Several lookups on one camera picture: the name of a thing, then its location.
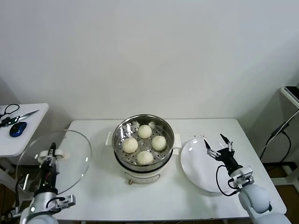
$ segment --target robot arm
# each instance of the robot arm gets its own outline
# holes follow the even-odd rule
[[[57,224],[52,215],[76,204],[74,195],[57,197],[58,190],[55,185],[59,169],[55,151],[56,144],[52,143],[47,155],[41,161],[41,181],[31,205],[21,214],[21,224]]]
[[[258,185],[254,185],[253,170],[247,166],[243,167],[234,159],[235,150],[233,149],[233,142],[220,134],[228,147],[218,151],[214,151],[205,141],[207,154],[217,161],[224,163],[228,175],[231,179],[228,184],[232,182],[235,191],[226,195],[222,192],[219,185],[219,190],[226,196],[232,196],[239,193],[239,200],[242,207],[248,212],[254,224],[291,224],[288,218],[282,214],[273,212],[271,205],[271,197],[268,191]]]

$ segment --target table leg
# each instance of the table leg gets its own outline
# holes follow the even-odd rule
[[[15,172],[15,168],[12,165],[10,165],[10,162],[5,158],[0,159],[0,166],[2,166],[9,173]]]
[[[7,188],[15,193],[16,181],[2,169],[0,169],[0,183],[4,184]]]

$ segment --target pot handle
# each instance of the pot handle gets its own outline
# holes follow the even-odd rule
[[[108,133],[108,136],[106,138],[105,146],[112,146],[112,132]],[[179,149],[182,148],[182,142],[181,142],[181,136],[180,134],[174,134],[174,144],[173,144],[173,154],[178,155]]]

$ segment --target metal rim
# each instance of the metal rim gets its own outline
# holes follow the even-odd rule
[[[168,158],[167,156],[168,156],[169,154],[172,153],[172,147],[173,147],[173,144],[174,144],[174,132],[173,132],[171,126],[168,124],[167,121],[165,121],[164,119],[162,119],[162,118],[160,118],[160,117],[158,117],[158,116],[155,116],[155,115],[150,115],[150,114],[138,114],[138,115],[134,115],[134,116],[132,116],[132,117],[129,117],[129,118],[123,120],[123,121],[116,127],[116,129],[115,129],[115,131],[114,131],[114,133],[113,133],[113,137],[112,137],[112,143],[113,143],[114,152],[116,152],[116,148],[115,148],[114,142],[115,142],[115,140],[116,140],[116,139],[115,139],[115,138],[116,138],[116,134],[117,134],[117,132],[119,131],[119,129],[122,128],[122,126],[123,126],[124,124],[128,123],[129,121],[134,120],[134,119],[137,119],[137,118],[140,118],[140,117],[142,117],[142,116],[147,117],[147,118],[157,119],[157,120],[159,120],[161,123],[163,123],[164,125],[166,125],[166,126],[169,128],[170,132],[171,132],[171,137],[173,138],[173,140],[172,140],[171,143],[170,143],[170,149],[169,149],[169,151],[167,152],[167,154],[164,155],[162,159],[159,159],[159,160],[157,160],[156,162],[154,162],[154,163],[152,163],[152,164],[149,164],[149,165],[132,164],[131,162],[128,162],[128,161],[126,161],[126,160],[123,160],[123,159],[119,158],[118,153],[116,153],[116,156],[117,156],[117,158],[118,158],[119,160],[122,160],[122,161],[124,161],[126,164],[128,164],[128,165],[130,165],[130,166],[134,166],[134,167],[136,167],[136,168],[137,168],[137,167],[144,167],[144,168],[146,168],[146,167],[151,167],[151,166],[153,166],[153,165],[155,165],[155,164],[158,164],[158,163],[164,161],[166,158]]]

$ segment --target steamed bun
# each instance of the steamed bun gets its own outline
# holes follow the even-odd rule
[[[151,128],[148,125],[141,125],[138,129],[138,135],[142,139],[147,139],[151,135]]]
[[[137,163],[140,165],[149,165],[153,161],[154,161],[154,157],[148,151],[142,151],[137,155]]]
[[[138,142],[136,141],[136,139],[132,137],[125,139],[122,144],[122,149],[126,153],[133,153],[136,151],[137,148],[138,148]]]
[[[153,146],[154,150],[162,151],[166,148],[166,139],[164,136],[156,136],[151,141],[151,145]]]

